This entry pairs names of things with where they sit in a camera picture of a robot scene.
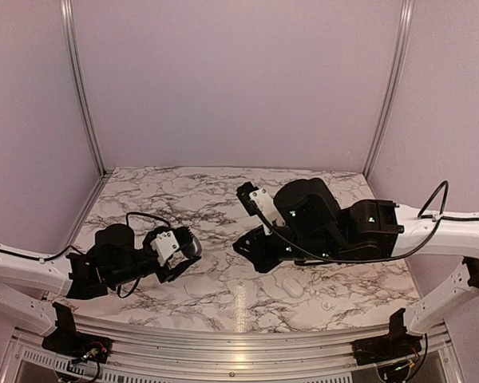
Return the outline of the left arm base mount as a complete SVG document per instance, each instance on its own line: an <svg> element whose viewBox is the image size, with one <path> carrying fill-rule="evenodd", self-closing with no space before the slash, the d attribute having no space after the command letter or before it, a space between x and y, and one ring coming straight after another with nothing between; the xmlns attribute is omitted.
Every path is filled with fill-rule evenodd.
<svg viewBox="0 0 479 383"><path fill-rule="evenodd" d="M112 341L109 338L78 331L56 329L44 337L42 348L71 357L74 362L97 361L106 363Z"/></svg>

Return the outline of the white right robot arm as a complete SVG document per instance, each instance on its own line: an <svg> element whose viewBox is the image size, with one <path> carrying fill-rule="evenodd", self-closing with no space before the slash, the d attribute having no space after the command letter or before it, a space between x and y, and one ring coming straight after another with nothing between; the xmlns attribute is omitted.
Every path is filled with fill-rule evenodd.
<svg viewBox="0 0 479 383"><path fill-rule="evenodd" d="M479 296L479 212L450 214L384 199L362 199L343 208L320 178L293 180L274 195L245 183L236 195L261 224L233 247L259 273L283 262L315 267L413 255L461 258L438 287L390 317L390 332L379 342L387 357L397 357L410 345L410 336L421 337L452 309Z"/></svg>

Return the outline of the purple earbud charging case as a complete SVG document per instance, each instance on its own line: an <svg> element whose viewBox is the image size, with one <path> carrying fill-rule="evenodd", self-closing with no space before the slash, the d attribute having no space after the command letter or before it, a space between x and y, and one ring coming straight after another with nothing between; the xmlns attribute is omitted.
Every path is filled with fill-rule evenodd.
<svg viewBox="0 0 479 383"><path fill-rule="evenodd" d="M197 259L201 257L202 246L199 240L192 235L191 237L185 238L180 245L180 252L186 259Z"/></svg>

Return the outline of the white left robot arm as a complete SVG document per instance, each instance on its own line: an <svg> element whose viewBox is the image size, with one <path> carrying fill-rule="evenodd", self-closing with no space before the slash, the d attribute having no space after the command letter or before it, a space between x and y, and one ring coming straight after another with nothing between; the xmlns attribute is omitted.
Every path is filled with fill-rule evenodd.
<svg viewBox="0 0 479 383"><path fill-rule="evenodd" d="M135 248L135 235L125 224L113 224L95 234L86 253L65 251L43 258L0 247L0 282L21 282L70 299L105 296L122 285L152 274L171 282L200 260L201 245L187 227L158 227Z"/></svg>

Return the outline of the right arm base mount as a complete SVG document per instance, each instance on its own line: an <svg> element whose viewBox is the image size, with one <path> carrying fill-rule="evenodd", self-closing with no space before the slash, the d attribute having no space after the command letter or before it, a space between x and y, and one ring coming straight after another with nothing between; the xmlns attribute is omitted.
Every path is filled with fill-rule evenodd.
<svg viewBox="0 0 479 383"><path fill-rule="evenodd" d="M406 357L420 352L422 337L404 334L392 338L389 334L355 340L351 343L357 365L369 365Z"/></svg>

